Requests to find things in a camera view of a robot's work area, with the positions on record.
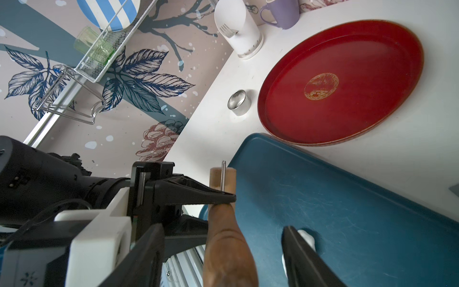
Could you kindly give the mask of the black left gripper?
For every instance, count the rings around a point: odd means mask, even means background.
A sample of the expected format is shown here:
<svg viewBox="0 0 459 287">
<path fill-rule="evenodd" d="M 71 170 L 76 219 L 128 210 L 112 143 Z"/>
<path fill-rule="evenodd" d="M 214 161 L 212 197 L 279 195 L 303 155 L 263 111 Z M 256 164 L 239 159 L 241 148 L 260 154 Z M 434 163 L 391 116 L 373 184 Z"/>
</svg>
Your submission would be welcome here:
<svg viewBox="0 0 459 287">
<path fill-rule="evenodd" d="M 235 203 L 236 195 L 212 189 L 183 174 L 173 162 L 137 161 L 132 168 L 127 214 L 133 220 L 133 240 L 138 241 L 154 224 L 165 234 L 164 257 L 202 246 L 208 223 L 184 214 L 184 205 Z"/>
</svg>

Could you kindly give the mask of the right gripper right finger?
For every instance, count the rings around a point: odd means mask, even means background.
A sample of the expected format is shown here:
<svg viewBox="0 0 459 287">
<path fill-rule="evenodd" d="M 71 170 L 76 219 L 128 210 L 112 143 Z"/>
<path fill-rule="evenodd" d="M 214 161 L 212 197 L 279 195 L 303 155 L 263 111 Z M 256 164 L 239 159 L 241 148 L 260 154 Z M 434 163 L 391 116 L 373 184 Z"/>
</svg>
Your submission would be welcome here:
<svg viewBox="0 0 459 287">
<path fill-rule="evenodd" d="M 283 229 L 282 249 L 290 287 L 343 287 L 345 285 L 293 226 Z"/>
</svg>

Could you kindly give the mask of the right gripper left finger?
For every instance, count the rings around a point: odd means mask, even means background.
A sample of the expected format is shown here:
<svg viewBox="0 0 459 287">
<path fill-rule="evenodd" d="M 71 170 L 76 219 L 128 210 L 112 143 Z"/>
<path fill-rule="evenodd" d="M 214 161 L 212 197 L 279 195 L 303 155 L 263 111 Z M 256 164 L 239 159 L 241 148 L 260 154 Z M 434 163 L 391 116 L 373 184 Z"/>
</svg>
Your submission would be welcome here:
<svg viewBox="0 0 459 287">
<path fill-rule="evenodd" d="M 102 287 L 159 287 L 165 235 L 161 224 L 150 226 Z"/>
</svg>

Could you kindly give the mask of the teal plastic tray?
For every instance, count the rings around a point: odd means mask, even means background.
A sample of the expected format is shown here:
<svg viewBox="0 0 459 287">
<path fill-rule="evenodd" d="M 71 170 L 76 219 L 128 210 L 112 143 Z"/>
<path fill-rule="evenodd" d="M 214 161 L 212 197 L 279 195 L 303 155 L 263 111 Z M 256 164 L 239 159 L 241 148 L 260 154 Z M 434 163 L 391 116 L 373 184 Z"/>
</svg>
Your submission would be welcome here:
<svg viewBox="0 0 459 287">
<path fill-rule="evenodd" d="M 349 287 L 456 287 L 459 225 L 356 175 L 259 133 L 231 159 L 237 222 L 262 287 L 288 284 L 282 231 L 310 233 Z"/>
</svg>

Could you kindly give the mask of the wooden rolling pin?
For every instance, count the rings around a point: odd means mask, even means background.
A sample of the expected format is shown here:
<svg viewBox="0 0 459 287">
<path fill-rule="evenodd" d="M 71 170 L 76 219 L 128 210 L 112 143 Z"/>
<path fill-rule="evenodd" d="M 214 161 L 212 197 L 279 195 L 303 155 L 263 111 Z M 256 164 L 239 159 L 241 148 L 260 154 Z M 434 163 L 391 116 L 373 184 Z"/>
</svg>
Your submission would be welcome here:
<svg viewBox="0 0 459 287">
<path fill-rule="evenodd" d="M 252 252 L 235 216 L 235 204 L 210 204 L 203 263 L 205 287 L 257 287 Z"/>
</svg>

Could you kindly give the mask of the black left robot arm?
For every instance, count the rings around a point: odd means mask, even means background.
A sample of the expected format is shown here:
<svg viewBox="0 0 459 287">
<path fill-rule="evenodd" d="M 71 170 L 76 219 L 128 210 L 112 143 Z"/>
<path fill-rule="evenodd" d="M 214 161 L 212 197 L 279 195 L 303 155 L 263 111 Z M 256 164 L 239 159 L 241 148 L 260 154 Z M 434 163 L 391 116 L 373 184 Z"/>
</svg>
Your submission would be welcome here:
<svg viewBox="0 0 459 287">
<path fill-rule="evenodd" d="M 236 196 L 207 187 L 173 171 L 172 162 L 137 161 L 131 178 L 98 178 L 81 166 L 77 154 L 44 153 L 8 136 L 1 137 L 1 224 L 15 232 L 1 246 L 64 210 L 107 208 L 124 187 L 129 189 L 127 216 L 138 241 L 150 226 L 166 233 L 166 256 L 203 245 L 208 223 L 184 215 L 188 204 L 232 204 Z"/>
</svg>

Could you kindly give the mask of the small round metal cutter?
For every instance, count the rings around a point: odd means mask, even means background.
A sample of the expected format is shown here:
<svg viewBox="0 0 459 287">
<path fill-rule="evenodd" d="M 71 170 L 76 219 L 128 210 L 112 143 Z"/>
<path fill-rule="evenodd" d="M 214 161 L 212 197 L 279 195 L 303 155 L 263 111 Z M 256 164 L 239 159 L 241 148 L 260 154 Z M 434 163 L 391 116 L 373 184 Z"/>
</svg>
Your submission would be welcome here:
<svg viewBox="0 0 459 287">
<path fill-rule="evenodd" d="M 251 105 L 251 98 L 247 95 L 246 91 L 238 90 L 229 97 L 227 108 L 236 116 L 241 117 L 250 110 Z"/>
</svg>

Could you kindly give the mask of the green glass cup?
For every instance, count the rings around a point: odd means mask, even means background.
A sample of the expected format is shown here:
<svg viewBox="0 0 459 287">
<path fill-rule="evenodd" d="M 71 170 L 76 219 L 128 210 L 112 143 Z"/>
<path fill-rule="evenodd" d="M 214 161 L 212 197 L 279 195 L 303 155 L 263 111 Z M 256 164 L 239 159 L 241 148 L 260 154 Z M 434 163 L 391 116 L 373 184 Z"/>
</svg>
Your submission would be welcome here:
<svg viewBox="0 0 459 287">
<path fill-rule="evenodd" d="M 74 49 L 101 65 L 106 65 L 115 53 L 113 46 L 89 26 L 75 39 Z"/>
</svg>

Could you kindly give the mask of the white cutlery holder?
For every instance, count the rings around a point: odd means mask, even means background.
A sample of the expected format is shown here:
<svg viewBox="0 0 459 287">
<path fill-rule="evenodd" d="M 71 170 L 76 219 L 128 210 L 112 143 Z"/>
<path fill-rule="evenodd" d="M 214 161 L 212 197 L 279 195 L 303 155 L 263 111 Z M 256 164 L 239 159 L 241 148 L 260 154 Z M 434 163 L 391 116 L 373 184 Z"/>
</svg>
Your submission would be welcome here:
<svg viewBox="0 0 459 287">
<path fill-rule="evenodd" d="M 240 59 L 248 60 L 261 49 L 264 36 L 243 1 L 218 1 L 214 19 L 218 31 Z"/>
</svg>

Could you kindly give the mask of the blue white striped plate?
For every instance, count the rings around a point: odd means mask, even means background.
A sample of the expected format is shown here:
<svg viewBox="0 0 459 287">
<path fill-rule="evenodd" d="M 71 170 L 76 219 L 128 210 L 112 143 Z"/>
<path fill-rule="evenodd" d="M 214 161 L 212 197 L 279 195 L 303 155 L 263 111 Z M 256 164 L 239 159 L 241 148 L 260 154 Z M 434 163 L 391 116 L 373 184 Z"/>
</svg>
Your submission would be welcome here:
<svg viewBox="0 0 459 287">
<path fill-rule="evenodd" d="M 140 0 L 78 0 L 77 3 L 93 25 L 111 32 L 128 28 L 141 6 Z"/>
</svg>

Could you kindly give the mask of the round red tray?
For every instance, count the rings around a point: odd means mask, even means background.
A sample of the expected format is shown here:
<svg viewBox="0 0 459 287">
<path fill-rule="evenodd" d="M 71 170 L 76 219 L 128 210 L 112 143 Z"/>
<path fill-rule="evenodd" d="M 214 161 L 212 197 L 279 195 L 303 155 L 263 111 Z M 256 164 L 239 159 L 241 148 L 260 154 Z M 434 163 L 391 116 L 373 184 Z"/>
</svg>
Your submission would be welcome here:
<svg viewBox="0 0 459 287">
<path fill-rule="evenodd" d="M 359 20 L 321 31 L 272 68 L 258 96 L 263 127 L 283 141 L 333 145 L 372 130 L 411 95 L 424 50 L 398 23 Z"/>
</svg>

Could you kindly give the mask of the purple mug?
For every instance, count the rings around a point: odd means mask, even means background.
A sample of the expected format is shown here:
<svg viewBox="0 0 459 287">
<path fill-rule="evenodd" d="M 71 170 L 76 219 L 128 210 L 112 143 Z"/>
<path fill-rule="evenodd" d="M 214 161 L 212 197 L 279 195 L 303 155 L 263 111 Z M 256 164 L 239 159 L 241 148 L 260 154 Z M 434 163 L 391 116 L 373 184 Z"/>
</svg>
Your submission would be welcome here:
<svg viewBox="0 0 459 287">
<path fill-rule="evenodd" d="M 274 17 L 275 23 L 264 19 L 263 11 L 268 10 Z M 259 10 L 260 18 L 268 25 L 284 30 L 293 27 L 300 19 L 300 4 L 298 0 L 272 0 Z"/>
</svg>

